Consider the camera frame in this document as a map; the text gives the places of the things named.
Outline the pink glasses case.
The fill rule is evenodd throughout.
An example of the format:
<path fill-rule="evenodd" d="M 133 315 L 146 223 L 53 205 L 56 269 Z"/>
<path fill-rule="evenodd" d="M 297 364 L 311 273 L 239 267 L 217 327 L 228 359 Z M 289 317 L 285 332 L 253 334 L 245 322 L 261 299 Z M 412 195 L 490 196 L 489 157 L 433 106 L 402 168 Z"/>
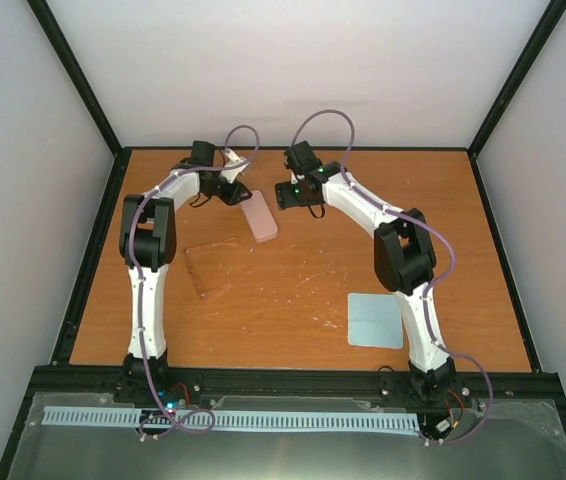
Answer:
<path fill-rule="evenodd" d="M 278 235 L 274 216 L 259 190 L 252 190 L 252 196 L 240 203 L 240 209 L 257 243 L 273 240 Z"/>

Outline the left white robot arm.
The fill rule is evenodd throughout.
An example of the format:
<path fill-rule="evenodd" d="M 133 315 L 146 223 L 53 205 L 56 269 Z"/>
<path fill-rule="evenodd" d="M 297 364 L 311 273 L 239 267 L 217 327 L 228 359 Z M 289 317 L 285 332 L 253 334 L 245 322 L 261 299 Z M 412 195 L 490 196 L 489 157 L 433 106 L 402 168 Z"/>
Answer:
<path fill-rule="evenodd" d="M 216 166 L 221 153 L 225 163 Z M 203 195 L 228 206 L 252 197 L 238 179 L 250 158 L 205 141 L 196 141 L 188 157 L 142 194 L 124 198 L 119 252 L 131 285 L 131 335 L 124 358 L 124 378 L 149 402 L 164 400 L 171 390 L 164 332 L 164 292 L 170 264 L 177 253 L 176 212 Z"/>

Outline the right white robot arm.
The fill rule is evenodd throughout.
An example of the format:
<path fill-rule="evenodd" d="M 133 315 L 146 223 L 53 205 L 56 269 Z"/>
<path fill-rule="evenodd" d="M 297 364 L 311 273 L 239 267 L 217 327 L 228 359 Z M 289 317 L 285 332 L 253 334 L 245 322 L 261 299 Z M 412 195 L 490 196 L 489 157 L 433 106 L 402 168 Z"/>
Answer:
<path fill-rule="evenodd" d="M 407 334 L 413 395 L 422 403 L 438 399 L 453 383 L 456 368 L 434 306 L 437 260 L 424 215 L 383 201 L 340 163 L 322 163 L 306 141 L 289 147 L 284 157 L 291 179 L 275 185 L 278 208 L 331 206 L 370 235 L 374 273 L 397 298 Z"/>

